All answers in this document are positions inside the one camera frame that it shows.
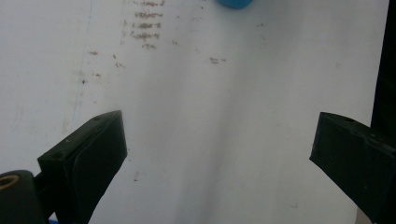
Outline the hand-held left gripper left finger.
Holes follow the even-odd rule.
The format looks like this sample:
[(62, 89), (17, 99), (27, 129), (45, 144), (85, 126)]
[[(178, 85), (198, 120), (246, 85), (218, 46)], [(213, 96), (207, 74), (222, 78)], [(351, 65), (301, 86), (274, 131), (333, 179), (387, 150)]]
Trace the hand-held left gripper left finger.
[(37, 161), (60, 224), (88, 224), (127, 156), (122, 113), (96, 116)]

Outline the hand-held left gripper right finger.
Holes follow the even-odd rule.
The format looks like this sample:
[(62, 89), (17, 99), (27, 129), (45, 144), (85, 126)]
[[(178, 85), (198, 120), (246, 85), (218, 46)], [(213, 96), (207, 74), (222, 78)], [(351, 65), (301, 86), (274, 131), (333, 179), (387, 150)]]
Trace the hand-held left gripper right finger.
[(310, 160), (374, 224), (396, 224), (396, 142), (354, 119), (322, 112)]

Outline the blue plastic object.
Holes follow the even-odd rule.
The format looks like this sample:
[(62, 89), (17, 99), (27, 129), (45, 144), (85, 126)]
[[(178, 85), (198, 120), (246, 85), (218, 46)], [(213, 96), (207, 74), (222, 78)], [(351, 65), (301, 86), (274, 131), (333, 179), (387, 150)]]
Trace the blue plastic object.
[(217, 0), (221, 5), (234, 9), (247, 7), (252, 1), (253, 0)]

